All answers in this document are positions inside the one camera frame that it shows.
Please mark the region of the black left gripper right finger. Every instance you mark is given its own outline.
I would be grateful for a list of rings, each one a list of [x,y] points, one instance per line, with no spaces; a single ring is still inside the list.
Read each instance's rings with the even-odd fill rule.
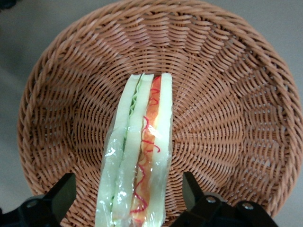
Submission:
[[[182,195],[186,211],[172,227],[277,227],[259,204],[240,201],[234,207],[215,195],[206,195],[191,172],[183,173]]]

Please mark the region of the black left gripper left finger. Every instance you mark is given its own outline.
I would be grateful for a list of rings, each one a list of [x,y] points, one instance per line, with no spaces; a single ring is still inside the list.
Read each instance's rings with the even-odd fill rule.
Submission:
[[[76,178],[66,173],[45,195],[25,200],[16,209],[0,214],[2,227],[59,227],[76,199]]]

